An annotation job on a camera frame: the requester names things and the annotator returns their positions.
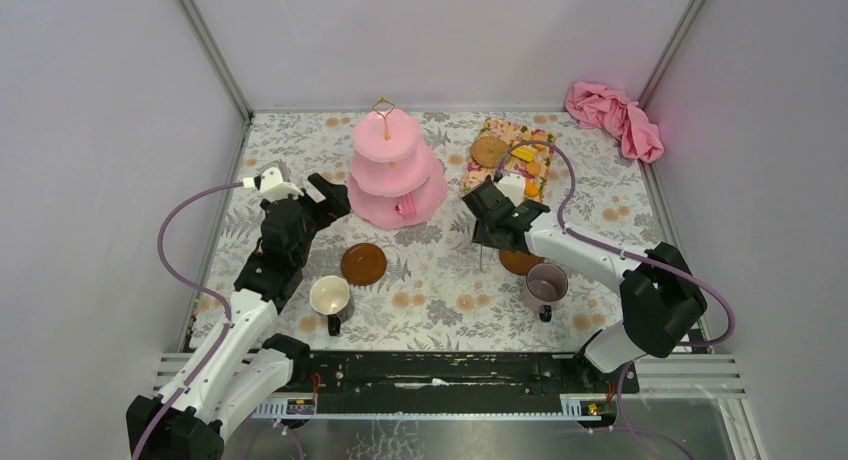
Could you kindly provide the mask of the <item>pink cake slice toy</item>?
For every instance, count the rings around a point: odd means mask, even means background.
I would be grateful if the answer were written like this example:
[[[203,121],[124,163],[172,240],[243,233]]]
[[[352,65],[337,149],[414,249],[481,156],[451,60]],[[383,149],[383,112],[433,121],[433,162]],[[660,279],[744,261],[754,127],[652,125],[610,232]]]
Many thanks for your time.
[[[398,202],[395,205],[395,211],[405,221],[412,221],[418,218],[416,203],[411,194],[403,195],[398,198]]]

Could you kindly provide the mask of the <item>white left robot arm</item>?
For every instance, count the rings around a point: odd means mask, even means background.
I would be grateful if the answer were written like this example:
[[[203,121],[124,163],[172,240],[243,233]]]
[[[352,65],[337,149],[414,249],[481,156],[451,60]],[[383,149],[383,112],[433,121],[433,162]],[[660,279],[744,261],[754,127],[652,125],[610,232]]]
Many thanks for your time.
[[[260,237],[201,346],[156,395],[139,395],[128,407],[132,458],[219,459],[233,430],[268,396],[309,381],[309,347],[286,335],[265,340],[253,365],[242,363],[302,282],[316,234],[351,211],[345,185],[317,173],[308,181],[322,200],[278,168],[240,181],[262,197]]]

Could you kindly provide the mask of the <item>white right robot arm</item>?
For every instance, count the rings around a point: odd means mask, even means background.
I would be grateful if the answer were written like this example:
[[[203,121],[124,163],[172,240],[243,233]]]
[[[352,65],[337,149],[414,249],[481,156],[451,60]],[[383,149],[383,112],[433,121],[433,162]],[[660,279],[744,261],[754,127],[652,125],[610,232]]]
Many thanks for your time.
[[[473,242],[552,260],[618,294],[622,319],[579,350],[575,382],[597,392],[613,371],[643,356],[667,357],[707,309],[680,252],[661,242],[642,254],[566,225],[544,204],[514,204],[486,179],[462,198],[475,218]]]

